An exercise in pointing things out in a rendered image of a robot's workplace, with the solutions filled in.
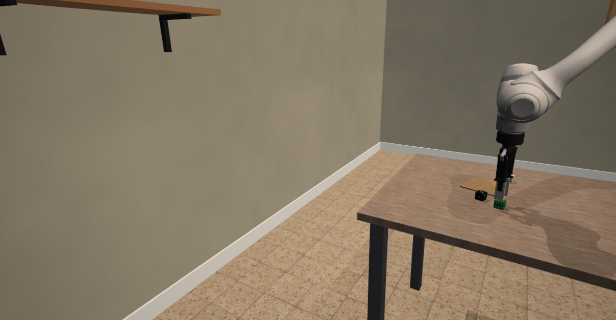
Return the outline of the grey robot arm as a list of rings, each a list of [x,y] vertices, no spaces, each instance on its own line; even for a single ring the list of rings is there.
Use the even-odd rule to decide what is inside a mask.
[[[507,66],[497,93],[496,129],[506,134],[526,133],[530,121],[541,117],[561,99],[565,86],[614,47],[616,16],[572,54],[548,69],[539,71],[536,65],[530,64]]]

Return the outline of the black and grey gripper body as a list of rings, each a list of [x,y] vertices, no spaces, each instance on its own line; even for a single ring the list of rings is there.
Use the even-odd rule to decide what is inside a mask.
[[[506,155],[508,157],[507,160],[510,159],[511,150],[513,150],[516,145],[523,144],[524,137],[525,137],[525,133],[522,133],[522,134],[506,134],[506,133],[501,133],[500,130],[497,132],[496,141],[498,143],[502,144],[501,153],[502,153],[503,149],[507,149],[506,150]]]

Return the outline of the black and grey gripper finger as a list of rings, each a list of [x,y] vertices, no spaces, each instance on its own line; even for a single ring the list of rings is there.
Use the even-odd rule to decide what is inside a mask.
[[[506,150],[507,149],[503,149],[501,153],[500,148],[500,154],[498,155],[496,179],[494,179],[496,181],[494,199],[501,201],[504,200],[508,168],[514,155],[514,150],[511,150],[510,160],[507,160],[508,157],[506,155]]]
[[[510,166],[509,166],[509,169],[508,169],[508,173],[507,173],[506,188],[505,188],[504,196],[508,196],[508,191],[509,191],[509,188],[510,188],[510,179],[513,179],[513,176],[511,176],[511,174],[513,173],[513,168],[514,168],[514,160],[515,160],[516,149],[517,149],[517,147],[515,147],[513,149],[514,150],[514,155],[512,157],[512,161],[510,163]]]

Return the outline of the green die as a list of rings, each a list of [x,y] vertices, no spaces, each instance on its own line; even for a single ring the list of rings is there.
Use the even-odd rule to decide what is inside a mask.
[[[496,200],[495,199],[493,207],[497,208],[497,209],[501,209],[501,210],[505,209],[505,207],[506,207],[506,200],[504,199],[503,201],[501,201],[501,200]]]

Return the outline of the tan mat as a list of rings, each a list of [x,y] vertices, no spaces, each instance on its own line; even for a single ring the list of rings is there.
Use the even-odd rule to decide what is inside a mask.
[[[465,189],[471,189],[473,191],[477,191],[480,189],[487,192],[488,195],[494,196],[496,182],[493,180],[482,179],[475,176],[464,184],[460,185],[460,187]]]

